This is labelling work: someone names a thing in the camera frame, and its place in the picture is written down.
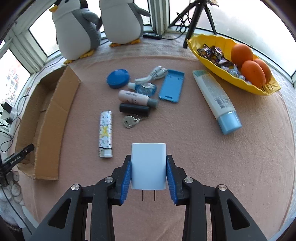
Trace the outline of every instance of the screw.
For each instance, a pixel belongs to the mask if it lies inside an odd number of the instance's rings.
[[[226,191],[227,190],[227,187],[224,184],[220,184],[218,186],[218,188],[219,188],[220,191]]]
[[[80,188],[79,184],[73,184],[72,187],[71,187],[71,189],[72,189],[73,191],[76,191],[76,190],[78,190],[79,188]]]
[[[193,179],[192,179],[192,177],[186,177],[186,178],[184,178],[184,181],[185,181],[186,183],[193,183]]]
[[[113,177],[106,177],[105,178],[105,182],[107,182],[107,183],[111,183],[111,182],[113,182],[113,180],[114,180]]]

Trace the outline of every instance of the blue phone case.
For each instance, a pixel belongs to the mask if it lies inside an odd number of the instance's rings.
[[[180,98],[183,80],[184,72],[169,69],[159,92],[159,98],[177,103]]]

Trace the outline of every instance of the orange penguin foot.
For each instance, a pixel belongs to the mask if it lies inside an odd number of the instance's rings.
[[[70,63],[72,63],[74,60],[66,60],[65,62],[64,62],[64,64],[70,64]]]
[[[121,46],[121,44],[111,43],[109,45],[110,48]]]
[[[136,40],[130,42],[130,44],[138,44],[138,43],[141,43],[140,39],[136,39]]]
[[[92,49],[91,51],[81,55],[79,58],[86,58],[88,56],[92,56],[94,54],[94,49]]]

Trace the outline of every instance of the blue cap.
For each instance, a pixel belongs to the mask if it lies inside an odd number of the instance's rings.
[[[107,84],[112,89],[118,89],[125,86],[129,81],[129,73],[125,69],[118,69],[113,71],[107,77]]]
[[[236,111],[231,111],[221,115],[217,121],[224,135],[228,135],[242,128],[242,124],[239,120],[239,117],[237,116]]]

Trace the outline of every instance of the blue round container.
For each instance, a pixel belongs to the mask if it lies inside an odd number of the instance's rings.
[[[118,89],[125,86],[129,81],[129,73],[125,69],[117,69],[107,77],[107,84],[112,89]]]

